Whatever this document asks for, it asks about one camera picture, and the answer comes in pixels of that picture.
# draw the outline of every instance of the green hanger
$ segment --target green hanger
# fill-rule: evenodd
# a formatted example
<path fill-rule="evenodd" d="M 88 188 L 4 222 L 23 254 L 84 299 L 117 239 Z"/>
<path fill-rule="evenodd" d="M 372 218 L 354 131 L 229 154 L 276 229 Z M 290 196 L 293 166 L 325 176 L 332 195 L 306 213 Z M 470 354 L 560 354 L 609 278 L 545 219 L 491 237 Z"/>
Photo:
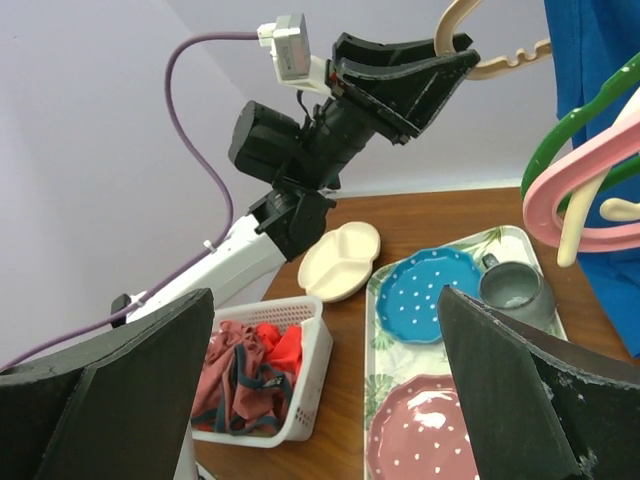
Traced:
<path fill-rule="evenodd" d="M 593 100 L 583 107 L 575 108 L 565 115 L 564 118 L 558 122 L 558 125 L 547 134 L 542 143 L 538 145 L 522 176 L 520 195 L 523 199 L 531 184 L 549 167 L 562 146 L 578 133 L 592 118 L 601 113 L 620 97 L 620 95 L 638 82 L 640 82 L 640 53 L 636 54 L 604 82 L 598 95 L 596 95 Z M 636 155 L 623 164 L 611 169 L 609 175 L 607 175 L 600 186 L 599 192 L 603 192 L 638 173 L 640 173 L 640 156 Z M 558 207 L 559 213 L 567 209 L 570 198 L 571 194 L 562 200 Z"/>

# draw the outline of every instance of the plate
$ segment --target plate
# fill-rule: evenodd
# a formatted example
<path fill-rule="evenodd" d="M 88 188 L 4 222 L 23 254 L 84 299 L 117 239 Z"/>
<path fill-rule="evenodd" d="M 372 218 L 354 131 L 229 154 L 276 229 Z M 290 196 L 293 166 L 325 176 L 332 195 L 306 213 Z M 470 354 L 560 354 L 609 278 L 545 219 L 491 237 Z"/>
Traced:
<path fill-rule="evenodd" d="M 382 329 L 401 342 L 442 339 L 438 297 L 445 285 L 478 298 L 481 273 L 473 257 L 454 248 L 420 250 L 398 263 L 380 286 L 376 312 Z"/>
<path fill-rule="evenodd" d="M 298 270 L 298 285 L 323 302 L 345 299 L 367 282 L 379 254 L 380 234 L 373 225 L 345 223 L 309 249 Z"/>
<path fill-rule="evenodd" d="M 391 391 L 371 422 L 367 465 L 372 480 L 479 480 L 451 376 Z"/>

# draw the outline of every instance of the cream divided plate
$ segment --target cream divided plate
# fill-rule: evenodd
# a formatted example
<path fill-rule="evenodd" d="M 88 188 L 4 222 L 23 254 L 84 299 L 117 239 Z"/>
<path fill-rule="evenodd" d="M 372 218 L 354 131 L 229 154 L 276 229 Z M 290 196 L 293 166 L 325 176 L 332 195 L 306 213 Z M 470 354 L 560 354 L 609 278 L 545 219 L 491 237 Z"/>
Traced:
<path fill-rule="evenodd" d="M 347 298 L 364 285 L 380 255 L 380 234 L 365 222 L 325 233 L 300 264 L 298 285 L 323 302 Z"/>

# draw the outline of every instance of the table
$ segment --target table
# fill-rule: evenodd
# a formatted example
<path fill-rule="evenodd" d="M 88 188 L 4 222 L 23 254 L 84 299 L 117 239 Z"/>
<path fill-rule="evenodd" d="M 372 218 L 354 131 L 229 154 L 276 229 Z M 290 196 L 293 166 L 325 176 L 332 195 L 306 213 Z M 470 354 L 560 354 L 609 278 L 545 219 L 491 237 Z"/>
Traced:
<path fill-rule="evenodd" d="M 361 220 L 375 225 L 382 253 L 374 270 L 497 225 L 523 227 L 515 188 L 467 190 L 343 199 L 328 216 L 328 229 Z M 534 248 L 558 300 L 569 339 L 604 355 L 632 360 L 598 305 L 580 267 L 561 269 L 556 250 Z M 296 275 L 300 259 L 285 265 L 266 299 L 302 295 Z M 198 461 L 220 480 L 362 479 L 364 301 L 362 288 L 351 298 L 325 305 L 324 320 L 334 339 L 314 434 L 307 442 L 285 442 L 271 450 L 196 442 Z"/>

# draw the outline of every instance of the pink polka dot plate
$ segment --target pink polka dot plate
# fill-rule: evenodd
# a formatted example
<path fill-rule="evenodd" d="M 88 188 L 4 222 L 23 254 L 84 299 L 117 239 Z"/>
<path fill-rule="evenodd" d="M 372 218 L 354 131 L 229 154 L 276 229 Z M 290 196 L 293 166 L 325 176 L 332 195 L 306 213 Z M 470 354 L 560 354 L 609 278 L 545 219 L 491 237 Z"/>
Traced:
<path fill-rule="evenodd" d="M 373 417 L 366 457 L 372 480 L 479 480 L 453 378 L 395 387 Z"/>

